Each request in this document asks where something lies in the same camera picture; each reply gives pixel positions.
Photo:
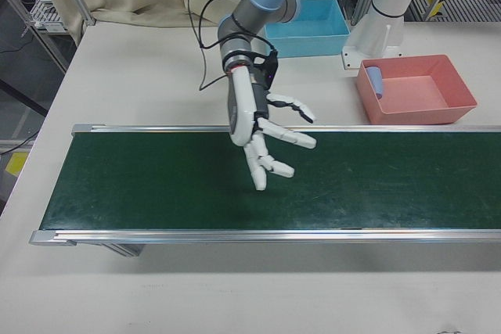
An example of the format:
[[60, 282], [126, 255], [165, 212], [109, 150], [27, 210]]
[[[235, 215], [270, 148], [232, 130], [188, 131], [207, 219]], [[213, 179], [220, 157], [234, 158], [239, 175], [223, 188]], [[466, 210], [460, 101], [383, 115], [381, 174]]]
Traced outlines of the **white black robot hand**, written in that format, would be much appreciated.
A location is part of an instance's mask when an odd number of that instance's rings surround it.
[[271, 93], [265, 87], [265, 79], [255, 68], [244, 65], [232, 68], [229, 73], [228, 115], [230, 138], [243, 147], [250, 175], [258, 191], [267, 185], [267, 173], [285, 178], [294, 176], [294, 169], [270, 154], [265, 144], [265, 136], [293, 145], [313, 149], [316, 140], [306, 134], [286, 129], [269, 120], [269, 106], [290, 107], [299, 112], [307, 122], [315, 120], [313, 112], [301, 101]]

